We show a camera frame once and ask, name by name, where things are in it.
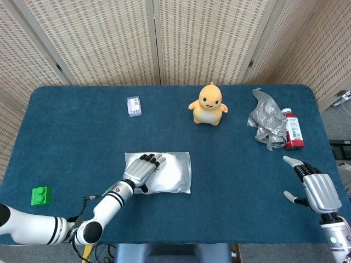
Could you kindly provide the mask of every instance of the blue table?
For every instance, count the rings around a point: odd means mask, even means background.
[[[302,185],[282,156],[329,173],[351,207],[311,90],[303,85],[260,85],[281,108],[297,114],[305,148],[270,152],[246,125],[256,107],[257,85],[222,85],[228,106],[217,127],[195,125],[188,105],[202,86],[41,87],[30,99],[0,202],[17,210],[69,218],[82,197],[102,193],[122,177],[125,152],[189,151],[191,194],[135,195],[105,229],[101,243],[303,243],[324,242],[319,216],[293,205],[289,190]],[[129,117],[126,98],[139,96],[143,115]],[[31,207],[31,189],[52,188],[52,204]],[[84,218],[92,217],[91,201]],[[13,243],[1,236],[0,243]]]

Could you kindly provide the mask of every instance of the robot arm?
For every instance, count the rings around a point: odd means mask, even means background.
[[[308,163],[287,156],[283,159],[294,168],[306,194],[306,198],[297,198],[285,191],[285,197],[293,203],[311,207],[312,211],[320,214],[320,226],[335,262],[351,263],[351,229],[347,222],[337,215],[342,204],[331,178]]]
[[[132,196],[135,188],[144,192],[152,172],[166,159],[162,155],[142,155],[125,171],[123,180],[114,184],[94,208],[94,218],[79,223],[54,216],[32,215],[0,204],[0,235],[11,234],[19,244],[96,243],[105,226]]]

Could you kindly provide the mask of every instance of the white cap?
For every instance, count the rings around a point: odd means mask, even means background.
[[[282,110],[281,110],[281,113],[286,113],[286,112],[292,112],[291,111],[291,109],[290,108],[283,108]]]

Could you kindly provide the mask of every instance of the green toy block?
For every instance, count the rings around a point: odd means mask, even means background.
[[[40,186],[32,189],[31,206],[51,204],[51,188],[48,186]]]

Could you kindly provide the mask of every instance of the yellow plush toy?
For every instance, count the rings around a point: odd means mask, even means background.
[[[188,109],[193,110],[194,122],[210,123],[217,126],[222,112],[227,113],[228,108],[222,102],[222,94],[216,85],[211,82],[200,91],[199,99],[189,105]]]

